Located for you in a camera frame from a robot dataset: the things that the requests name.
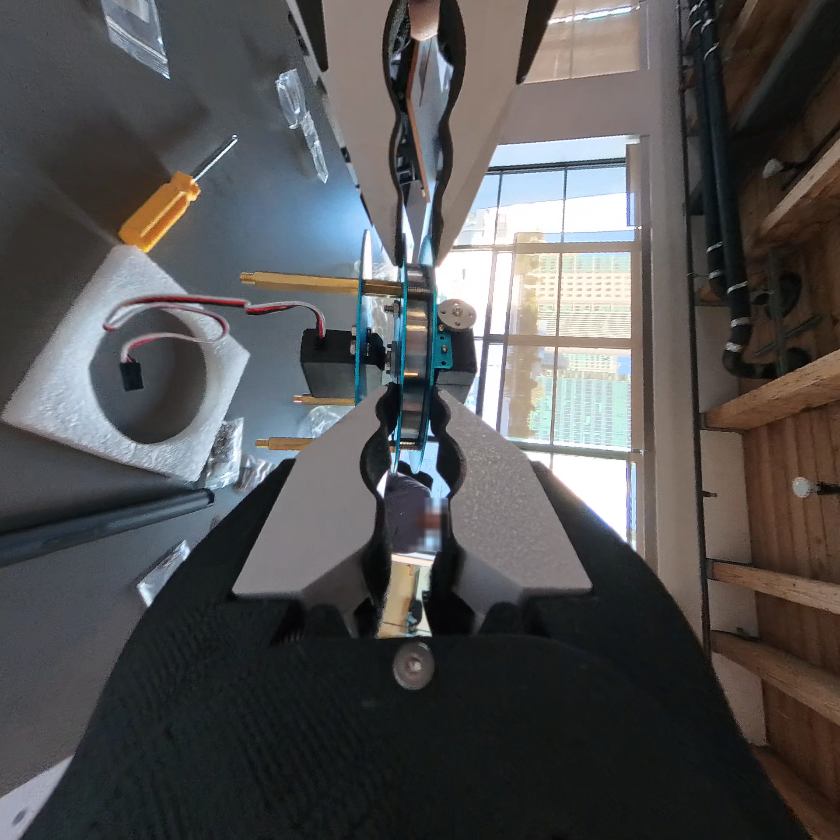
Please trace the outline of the black tube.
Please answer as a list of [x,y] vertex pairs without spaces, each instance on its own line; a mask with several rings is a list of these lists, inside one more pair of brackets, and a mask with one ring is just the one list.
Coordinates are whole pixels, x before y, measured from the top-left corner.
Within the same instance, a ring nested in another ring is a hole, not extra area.
[[215,493],[194,489],[157,500],[3,532],[3,568],[210,508]]

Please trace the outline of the dark desk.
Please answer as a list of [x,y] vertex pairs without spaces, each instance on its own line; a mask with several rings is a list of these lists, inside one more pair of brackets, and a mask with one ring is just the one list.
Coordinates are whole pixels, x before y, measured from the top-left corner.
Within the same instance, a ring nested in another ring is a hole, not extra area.
[[[369,221],[309,80],[314,174],[275,80],[302,65],[284,2],[157,2],[170,78],[109,42],[99,2],[2,2],[2,404],[174,171],[231,135],[151,257],[187,291],[252,301],[250,270],[348,277]],[[242,497],[2,568],[2,794],[70,756],[144,611],[136,583]]]

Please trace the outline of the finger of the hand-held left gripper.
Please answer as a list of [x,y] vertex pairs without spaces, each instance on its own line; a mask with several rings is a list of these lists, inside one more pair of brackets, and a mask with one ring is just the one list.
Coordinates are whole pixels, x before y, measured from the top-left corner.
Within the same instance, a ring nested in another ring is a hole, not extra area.
[[440,266],[476,199],[501,135],[518,71],[529,2],[441,2],[438,34],[453,66],[438,125],[443,155],[431,237]]
[[407,2],[324,1],[323,79],[372,225],[394,266],[403,262],[403,196],[396,175],[401,111],[392,47]]

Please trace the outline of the large glass window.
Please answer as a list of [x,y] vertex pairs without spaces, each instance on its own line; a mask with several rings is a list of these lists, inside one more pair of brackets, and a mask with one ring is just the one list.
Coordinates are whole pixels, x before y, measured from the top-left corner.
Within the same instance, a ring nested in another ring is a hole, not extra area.
[[440,298],[476,310],[465,404],[618,535],[644,538],[642,225],[635,138],[497,147]]

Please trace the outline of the small clear zip bag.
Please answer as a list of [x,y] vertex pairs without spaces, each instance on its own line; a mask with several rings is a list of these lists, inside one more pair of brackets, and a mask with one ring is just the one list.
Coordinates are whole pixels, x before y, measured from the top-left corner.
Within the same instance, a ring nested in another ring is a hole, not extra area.
[[144,606],[149,607],[163,590],[174,572],[186,561],[191,547],[182,540],[169,548],[139,579],[135,588]]

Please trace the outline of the blue robot base assembly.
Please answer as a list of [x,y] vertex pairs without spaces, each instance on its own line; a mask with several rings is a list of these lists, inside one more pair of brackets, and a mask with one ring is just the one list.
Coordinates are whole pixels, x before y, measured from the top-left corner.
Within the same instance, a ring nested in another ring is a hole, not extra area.
[[402,264],[396,279],[376,278],[372,236],[362,240],[358,276],[332,278],[242,272],[240,281],[268,291],[320,291],[349,296],[355,311],[346,330],[304,332],[300,365],[311,404],[355,406],[379,385],[398,396],[393,458],[414,469],[423,461],[436,389],[463,402],[476,377],[476,310],[459,299],[438,300],[433,256],[423,243],[418,264]]

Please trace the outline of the dark ceiling duct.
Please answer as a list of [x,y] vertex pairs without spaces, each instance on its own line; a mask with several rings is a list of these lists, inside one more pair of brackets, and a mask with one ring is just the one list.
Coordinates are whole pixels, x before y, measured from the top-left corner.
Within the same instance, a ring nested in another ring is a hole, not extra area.
[[751,137],[797,121],[838,52],[839,2],[809,2],[745,102],[733,135]]

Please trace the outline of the yellow handled screwdriver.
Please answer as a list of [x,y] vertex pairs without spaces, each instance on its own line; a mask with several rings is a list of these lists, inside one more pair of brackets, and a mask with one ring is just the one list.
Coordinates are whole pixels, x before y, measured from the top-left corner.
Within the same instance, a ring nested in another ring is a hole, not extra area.
[[177,171],[135,211],[119,230],[120,240],[148,253],[159,244],[201,194],[200,180],[238,142],[236,134],[222,143],[191,173]]

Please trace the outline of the crumpled clear plastic bag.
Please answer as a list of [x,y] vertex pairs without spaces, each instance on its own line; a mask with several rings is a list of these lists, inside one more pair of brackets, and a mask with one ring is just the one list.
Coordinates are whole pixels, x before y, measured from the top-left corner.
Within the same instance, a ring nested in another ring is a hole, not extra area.
[[276,79],[276,92],[280,110],[288,128],[301,131],[318,178],[321,183],[327,183],[329,170],[323,155],[319,134],[307,108],[306,95],[298,69],[292,68],[279,74]]

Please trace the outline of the pile of small screw bags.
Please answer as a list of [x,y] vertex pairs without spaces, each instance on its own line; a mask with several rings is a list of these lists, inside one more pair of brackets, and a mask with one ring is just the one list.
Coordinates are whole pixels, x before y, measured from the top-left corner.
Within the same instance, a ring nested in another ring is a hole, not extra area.
[[257,488],[276,467],[262,458],[244,452],[245,420],[231,418],[222,422],[204,469],[203,486],[210,491],[232,487],[233,492],[246,496]]

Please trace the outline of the wooden ceiling beam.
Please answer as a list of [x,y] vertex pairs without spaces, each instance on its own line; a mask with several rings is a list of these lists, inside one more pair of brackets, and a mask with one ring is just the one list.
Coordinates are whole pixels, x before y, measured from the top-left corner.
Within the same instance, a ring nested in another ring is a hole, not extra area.
[[838,676],[757,639],[713,631],[710,640],[714,653],[839,725]]
[[706,573],[710,581],[839,615],[839,584],[722,560],[708,560]]
[[836,143],[764,219],[759,228],[759,242],[798,244],[838,218],[839,146]]
[[706,430],[745,433],[837,403],[839,350],[703,414]]

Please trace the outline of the white foam block with hole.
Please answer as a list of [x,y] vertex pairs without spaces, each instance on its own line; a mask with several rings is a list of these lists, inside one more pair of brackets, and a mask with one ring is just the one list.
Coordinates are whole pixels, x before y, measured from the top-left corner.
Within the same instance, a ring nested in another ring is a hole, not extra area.
[[203,401],[186,428],[159,443],[139,443],[119,431],[102,411],[89,374],[110,311],[131,298],[166,294],[186,291],[144,252],[129,245],[113,248],[29,367],[5,405],[3,421],[126,466],[196,481],[249,352],[229,335],[202,346]]

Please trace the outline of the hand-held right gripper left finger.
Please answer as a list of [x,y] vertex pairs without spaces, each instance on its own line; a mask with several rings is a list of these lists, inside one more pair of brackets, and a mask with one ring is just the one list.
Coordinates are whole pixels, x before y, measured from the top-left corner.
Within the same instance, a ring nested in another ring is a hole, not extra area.
[[382,492],[392,466],[389,436],[397,390],[382,385],[294,459],[233,595],[335,608],[352,637],[375,623],[391,578],[392,545]]

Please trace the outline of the black insulated pipe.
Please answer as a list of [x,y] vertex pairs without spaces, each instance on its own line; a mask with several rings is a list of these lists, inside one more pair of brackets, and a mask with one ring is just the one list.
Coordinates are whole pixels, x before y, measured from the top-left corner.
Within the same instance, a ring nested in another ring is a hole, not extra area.
[[713,162],[711,132],[700,36],[700,2],[688,3],[688,41],[695,72],[697,136],[700,157],[700,185],[707,240],[707,268],[710,294],[722,301],[727,296],[726,261],[723,252],[718,189]]
[[740,379],[771,381],[811,362],[803,348],[778,351],[776,360],[757,364],[744,360],[753,334],[752,303],[743,251],[738,195],[730,154],[729,116],[722,80],[720,42],[714,3],[694,2],[689,12],[691,40],[695,50],[698,92],[703,100],[701,123],[710,146],[711,184],[703,188],[704,204],[717,209],[719,251],[722,267],[716,280],[725,287],[730,313],[730,333],[722,353],[726,371]]

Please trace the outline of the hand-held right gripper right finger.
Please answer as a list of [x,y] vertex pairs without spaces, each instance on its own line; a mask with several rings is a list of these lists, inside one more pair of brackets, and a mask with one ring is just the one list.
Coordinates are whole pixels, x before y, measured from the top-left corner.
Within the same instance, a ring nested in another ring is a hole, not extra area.
[[447,391],[430,426],[447,487],[447,523],[434,561],[434,635],[471,634],[498,604],[588,595],[592,582],[531,460]]

